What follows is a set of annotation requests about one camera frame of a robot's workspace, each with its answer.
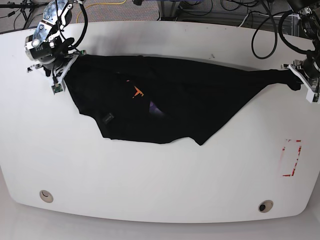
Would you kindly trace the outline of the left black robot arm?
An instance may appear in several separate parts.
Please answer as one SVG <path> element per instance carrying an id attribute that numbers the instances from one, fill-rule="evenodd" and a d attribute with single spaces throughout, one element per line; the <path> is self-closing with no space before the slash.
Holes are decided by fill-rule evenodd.
<path id="1" fill-rule="evenodd" d="M 320 97 L 320 2 L 318 0 L 289 0 L 289 10 L 281 12 L 278 22 L 274 20 L 276 14 L 272 14 L 263 0 L 260 4 L 266 11 L 267 19 L 270 20 L 274 31 L 274 44 L 267 56 L 259 56 L 254 50 L 254 40 L 263 22 L 255 30 L 251 39 L 251 51 L 260 60 L 267 59 L 276 51 L 278 39 L 294 52 L 304 55 L 304 60 L 294 60 L 292 64 L 283 64 L 281 67 L 290 70 L 307 88 L 310 102 Z M 298 28 L 312 41 L 314 49 L 304 50 L 290 43 L 283 33 L 283 23 L 288 17 L 296 17 Z"/>

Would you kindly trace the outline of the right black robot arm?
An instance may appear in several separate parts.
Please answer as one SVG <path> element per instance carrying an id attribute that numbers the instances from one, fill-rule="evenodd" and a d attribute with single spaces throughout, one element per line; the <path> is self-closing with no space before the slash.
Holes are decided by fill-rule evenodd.
<path id="1" fill-rule="evenodd" d="M 27 57 L 37 61 L 27 68 L 28 72 L 43 69 L 53 93 L 66 89 L 64 78 L 78 57 L 86 54 L 78 50 L 88 28 L 88 15 L 84 0 L 53 0 L 43 12 L 43 19 L 35 32 L 26 37 L 24 49 Z M 74 4 L 79 4 L 84 16 L 84 27 L 77 41 L 73 37 L 65 38 L 63 31 L 71 22 Z"/>

